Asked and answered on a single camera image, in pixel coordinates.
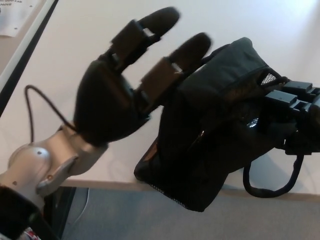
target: white paper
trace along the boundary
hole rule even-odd
[[[40,0],[0,0],[0,36],[15,37]]]

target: white table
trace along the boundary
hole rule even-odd
[[[110,46],[110,40],[131,20],[158,9],[175,6],[178,24],[124,73],[134,86],[164,55],[189,37],[207,32],[213,49],[241,37],[252,40],[260,56],[277,72],[295,81],[320,85],[320,4],[316,0],[60,0],[0,118],[0,171],[12,151],[29,141],[23,88],[33,84],[43,90],[62,113],[72,118],[77,86],[89,63]],[[36,140],[53,134],[59,119],[39,97],[32,96]],[[146,190],[133,171],[158,132],[161,110],[152,114],[139,131],[110,144],[108,151],[88,172],[69,178],[64,186]],[[272,151],[256,160],[251,169],[255,186],[277,189],[292,172],[293,157]],[[229,175],[222,193],[243,194],[242,171]],[[320,196],[320,159],[308,156],[293,194],[304,200]]]
[[[42,0],[16,37],[0,36],[0,91],[7,83],[54,0]]]

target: black fabric bag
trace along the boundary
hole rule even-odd
[[[213,52],[164,105],[158,137],[137,164],[136,178],[203,212],[229,173],[249,166],[294,131],[282,132],[278,125],[268,134],[258,130],[261,98],[279,78],[248,38]]]

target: robotic hand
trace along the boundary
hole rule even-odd
[[[12,154],[9,168],[0,179],[3,236],[17,239],[36,218],[41,218],[45,196],[68,177],[88,171],[108,149],[108,143],[143,126],[149,114],[200,66],[211,45],[204,33],[163,57],[137,89],[122,76],[178,19],[179,13],[168,7],[129,22],[111,41],[110,49],[85,72],[77,92],[73,124],[64,124],[48,139],[23,145]]]

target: gray floor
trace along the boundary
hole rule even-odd
[[[78,189],[68,222],[85,200],[86,189]],[[218,197],[197,213],[158,192],[91,189],[87,209],[66,239],[319,240],[320,203]]]

